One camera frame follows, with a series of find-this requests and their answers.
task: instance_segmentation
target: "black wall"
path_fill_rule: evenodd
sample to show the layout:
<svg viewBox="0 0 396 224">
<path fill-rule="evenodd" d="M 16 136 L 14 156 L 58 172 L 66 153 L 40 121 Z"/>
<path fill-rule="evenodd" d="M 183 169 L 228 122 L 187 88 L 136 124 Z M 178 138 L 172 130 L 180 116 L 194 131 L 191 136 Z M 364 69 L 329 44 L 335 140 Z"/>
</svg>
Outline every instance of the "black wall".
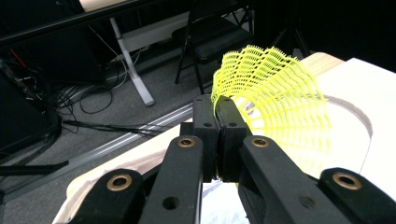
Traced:
<svg viewBox="0 0 396 224">
<path fill-rule="evenodd" d="M 313 51 L 396 72 L 396 3 L 388 0 L 256 0 L 256 43 L 271 47 L 286 19 L 301 19 Z"/>
</svg>

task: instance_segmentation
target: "white surface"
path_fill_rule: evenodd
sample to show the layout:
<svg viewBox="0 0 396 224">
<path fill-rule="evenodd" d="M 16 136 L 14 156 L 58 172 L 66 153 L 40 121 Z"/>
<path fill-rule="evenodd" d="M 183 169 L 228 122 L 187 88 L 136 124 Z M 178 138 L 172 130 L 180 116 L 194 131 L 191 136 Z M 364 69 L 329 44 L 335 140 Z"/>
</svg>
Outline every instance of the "white surface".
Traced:
<svg viewBox="0 0 396 224">
<path fill-rule="evenodd" d="M 396 200 L 396 74 L 358 59 L 351 59 L 318 77 L 320 90 L 325 95 L 344 99 L 359 108 L 373 125 L 373 136 L 362 165 L 361 175 Z M 340 119 L 339 160 L 347 169 L 359 172 L 357 165 L 367 151 L 358 132 L 348 130 L 349 118 Z"/>
<path fill-rule="evenodd" d="M 235 183 L 204 183 L 201 223 L 249 223 Z"/>
<path fill-rule="evenodd" d="M 331 149 L 323 169 L 343 167 L 359 173 L 371 141 L 366 127 L 340 105 L 329 103 L 328 114 L 332 121 Z"/>
<path fill-rule="evenodd" d="M 84 8 L 86 12 L 96 10 L 101 7 L 108 7 L 124 1 L 125 0 L 79 0 L 82 8 Z"/>
</svg>

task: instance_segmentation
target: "black cable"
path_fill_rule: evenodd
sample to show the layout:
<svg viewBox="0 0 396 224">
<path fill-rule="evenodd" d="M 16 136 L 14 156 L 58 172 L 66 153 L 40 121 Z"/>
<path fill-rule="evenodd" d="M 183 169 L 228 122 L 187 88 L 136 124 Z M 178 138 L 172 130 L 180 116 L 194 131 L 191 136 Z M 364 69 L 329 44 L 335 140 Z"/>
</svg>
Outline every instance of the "black cable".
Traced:
<svg viewBox="0 0 396 224">
<path fill-rule="evenodd" d="M 63 120 L 64 125 L 71 125 L 71 126 L 77 126 L 79 128 L 89 128 L 97 131 L 102 131 L 102 132 L 117 132 L 117 133 L 137 133 L 141 135 L 151 135 L 151 136 L 156 136 L 156 134 L 152 133 L 162 133 L 163 131 L 159 130 L 152 130 L 152 129 L 142 129 L 138 128 L 141 126 L 149 126 L 149 127 L 167 127 L 163 125 L 150 125 L 150 124 L 135 124 L 135 125 L 105 125 L 105 124 L 97 124 L 97 123 L 91 123 L 91 122 L 83 122 L 83 121 L 77 121 L 77 120 Z"/>
<path fill-rule="evenodd" d="M 105 107 L 103 107 L 101 109 L 98 109 L 98 110 L 95 110 L 95 111 L 88 111 L 87 109 L 84 108 L 83 103 L 82 103 L 84 99 L 86 99 L 87 97 L 89 97 L 89 96 L 91 96 L 93 94 L 102 93 L 104 91 L 106 91 L 106 92 L 108 92 L 110 94 L 110 101 L 108 102 L 107 105 L 105 105 Z M 83 93 L 81 95 L 80 101 L 79 101 L 79 108 L 81 109 L 82 112 L 84 112 L 86 114 L 97 114 L 97 113 L 99 113 L 101 111 L 104 111 L 105 109 L 109 108 L 112 103 L 113 103 L 113 92 L 111 91 L 111 89 L 107 89 L 107 88 L 103 88 L 103 87 L 100 88 L 99 87 L 99 88 L 97 88 L 95 90 L 87 91 L 87 92 L 85 92 L 85 93 Z"/>
<path fill-rule="evenodd" d="M 58 95 L 55 97 L 54 101 L 56 102 L 57 106 L 59 108 L 63 108 L 68 105 L 68 103 L 72 103 L 71 97 L 78 92 L 79 88 L 77 86 L 71 87 L 68 91 L 68 93 L 64 92 L 59 92 Z"/>
<path fill-rule="evenodd" d="M 70 115 L 73 117 L 74 121 L 78 122 L 76 116 L 73 113 L 73 106 L 71 108 L 70 107 L 67 107 L 67 108 L 70 109 Z M 70 133 L 78 133 L 78 126 L 76 126 L 76 127 L 77 127 L 77 129 L 75 131 L 72 131 L 71 129 L 68 129 L 62 125 L 62 128 L 69 131 Z"/>
<path fill-rule="evenodd" d="M 63 95 L 60 94 L 57 99 L 54 100 L 54 107 L 56 109 L 56 111 L 58 112 L 58 114 L 60 115 L 70 115 L 73 113 L 73 104 L 75 102 L 73 102 L 70 99 L 70 96 L 68 95 Z M 63 109 L 67 109 L 69 110 L 70 113 L 64 113 L 62 112 Z"/>
</svg>

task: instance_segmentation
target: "desk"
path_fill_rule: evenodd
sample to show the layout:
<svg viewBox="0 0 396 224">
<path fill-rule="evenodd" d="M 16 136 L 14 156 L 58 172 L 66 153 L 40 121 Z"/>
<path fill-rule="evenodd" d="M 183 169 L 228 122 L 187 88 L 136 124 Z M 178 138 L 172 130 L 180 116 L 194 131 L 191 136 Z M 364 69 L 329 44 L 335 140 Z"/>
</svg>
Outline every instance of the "desk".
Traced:
<svg viewBox="0 0 396 224">
<path fill-rule="evenodd" d="M 98 10 L 100 8 L 106 8 L 115 4 L 119 4 L 122 2 L 127 2 L 125 0 L 79 0 L 79 2 L 81 3 L 83 9 L 85 12 L 91 12 L 91 11 L 95 11 Z M 152 32 L 153 37 L 151 36 L 145 36 L 145 39 L 147 39 L 146 44 L 143 46 L 139 46 L 139 48 L 143 48 L 149 44 L 153 44 L 155 42 L 161 41 L 161 37 L 162 35 L 159 34 L 170 34 L 172 33 L 172 31 L 182 27 L 184 25 L 183 21 L 185 20 L 181 20 L 181 21 L 172 21 L 171 19 L 164 21 L 164 22 L 157 22 L 158 25 L 161 25 L 161 31 L 159 32 Z M 150 106 L 150 105 L 154 105 L 154 99 L 152 98 L 151 94 L 149 93 L 149 90 L 146 88 L 146 85 L 144 84 L 144 82 L 142 81 L 142 79 L 140 78 L 140 76 L 137 74 L 136 70 L 134 69 L 134 63 L 131 59 L 131 55 L 129 54 L 130 51 L 134 50 L 131 48 L 128 48 L 127 43 L 125 41 L 124 35 L 120 33 L 120 29 L 119 26 L 117 25 L 117 22 L 115 20 L 115 18 L 110 18 L 110 22 L 111 25 L 113 27 L 114 33 L 115 33 L 115 37 L 117 38 L 117 41 L 119 43 L 122 55 L 125 59 L 125 62 L 128 66 L 128 73 L 129 76 L 132 80 L 132 82 L 134 83 L 134 86 L 136 87 L 140 97 L 142 98 L 144 104 L 146 106 Z M 155 24 L 151 24 L 150 26 L 147 27 L 147 30 L 152 29 L 155 26 Z M 142 42 L 142 38 L 140 38 L 140 41 L 138 39 L 136 39 L 137 42 Z"/>
<path fill-rule="evenodd" d="M 132 9 L 138 9 L 141 7 L 148 6 L 150 4 L 158 3 L 160 1 L 163 1 L 163 0 L 134 0 L 134 1 L 131 0 L 131 1 L 122 1 L 117 4 L 112 3 L 114 5 L 111 5 L 111 6 L 106 6 L 106 7 L 101 6 L 100 8 L 97 8 L 96 10 L 77 14 L 75 16 L 65 18 L 60 21 L 54 21 L 50 24 L 44 24 L 39 27 L 32 27 L 30 30 L 21 31 L 16 34 L 2 36 L 0 38 L 0 49 L 10 49 L 10 48 L 13 48 L 23 42 L 26 43 L 26 42 L 33 41 L 33 40 L 36 40 L 38 38 L 41 38 L 41 37 L 44 37 L 47 35 L 54 35 L 54 34 L 62 32 L 62 31 L 65 31 L 67 29 L 77 28 L 77 27 L 81 27 L 81 26 L 87 26 L 88 24 L 95 22 L 95 21 L 111 19 L 114 16 L 120 14 L 121 12 L 125 12 L 127 10 L 132 10 Z M 140 79 L 140 76 L 134 70 L 134 67 L 131 65 L 132 62 L 129 62 L 129 61 L 131 61 L 129 52 L 127 52 L 125 50 L 125 48 L 122 46 L 123 40 L 121 38 L 121 35 L 118 34 L 119 31 L 118 31 L 117 24 L 115 23 L 114 19 L 112 21 L 113 21 L 112 24 L 114 27 L 114 31 L 115 31 L 116 35 L 118 36 L 118 40 L 119 40 L 121 49 L 123 49 L 124 57 L 126 58 L 127 63 L 129 64 L 129 71 L 130 71 L 131 79 L 134 82 L 145 105 L 153 105 L 154 100 L 152 99 L 151 95 L 149 94 L 149 91 L 147 90 L 146 86 Z"/>
<path fill-rule="evenodd" d="M 312 74 L 319 76 L 343 63 L 343 61 L 325 53 L 315 53 L 302 60 L 302 63 Z M 67 199 L 60 209 L 58 216 L 54 219 L 54 222 L 65 223 L 73 214 L 73 211 L 77 210 L 79 203 L 92 188 L 95 181 L 108 171 L 126 168 L 134 169 L 143 174 L 161 163 L 170 141 L 177 137 L 178 134 L 179 126 L 177 125 L 171 130 L 74 179 L 68 186 L 66 192 Z"/>
</svg>

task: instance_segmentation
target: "black equipment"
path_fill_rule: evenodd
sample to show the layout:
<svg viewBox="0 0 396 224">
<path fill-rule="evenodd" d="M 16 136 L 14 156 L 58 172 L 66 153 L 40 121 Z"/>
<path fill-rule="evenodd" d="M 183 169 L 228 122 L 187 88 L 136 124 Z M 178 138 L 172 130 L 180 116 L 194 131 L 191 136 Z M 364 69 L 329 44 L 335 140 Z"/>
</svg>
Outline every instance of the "black equipment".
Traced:
<svg viewBox="0 0 396 224">
<path fill-rule="evenodd" d="M 0 160 L 39 141 L 56 138 L 61 125 L 54 110 L 29 102 L 29 90 L 19 90 L 0 64 Z"/>
<path fill-rule="evenodd" d="M 76 16 L 77 12 L 66 2 L 3 0 L 0 8 L 1 38 L 29 34 L 40 27 Z M 88 33 L 88 28 L 68 30 L 40 39 L 29 39 L 27 44 L 7 45 L 5 51 L 15 50 L 27 67 L 39 71 L 51 82 L 101 84 L 106 77 L 93 54 L 90 41 L 84 35 Z M 113 56 L 109 50 L 102 52 L 108 60 L 111 59 L 109 56 Z"/>
<path fill-rule="evenodd" d="M 236 20 L 237 24 L 223 18 L 224 14 L 234 15 L 235 11 L 241 8 L 245 10 L 245 15 L 241 21 Z M 205 87 L 198 64 L 211 63 L 221 59 L 224 53 L 241 49 L 251 43 L 253 34 L 241 27 L 242 23 L 248 21 L 251 31 L 251 14 L 248 1 L 194 0 L 187 25 L 172 33 L 172 37 L 181 45 L 175 84 L 178 83 L 181 70 L 193 65 L 200 92 L 204 94 Z M 192 57 L 192 64 L 183 66 L 188 54 Z"/>
<path fill-rule="evenodd" d="M 396 203 L 342 168 L 304 174 L 272 139 L 252 135 L 235 104 L 193 102 L 161 167 L 102 176 L 70 223 L 199 223 L 202 183 L 238 182 L 250 223 L 396 223 Z"/>
<path fill-rule="evenodd" d="M 286 54 L 291 55 L 297 44 L 297 47 L 300 49 L 303 56 L 308 57 L 311 55 L 311 51 L 305 42 L 303 32 L 301 30 L 300 14 L 304 8 L 304 2 L 305 0 L 289 1 L 287 13 L 289 16 L 285 19 L 285 28 L 276 37 L 274 42 L 272 42 L 271 46 L 281 48 Z"/>
</svg>

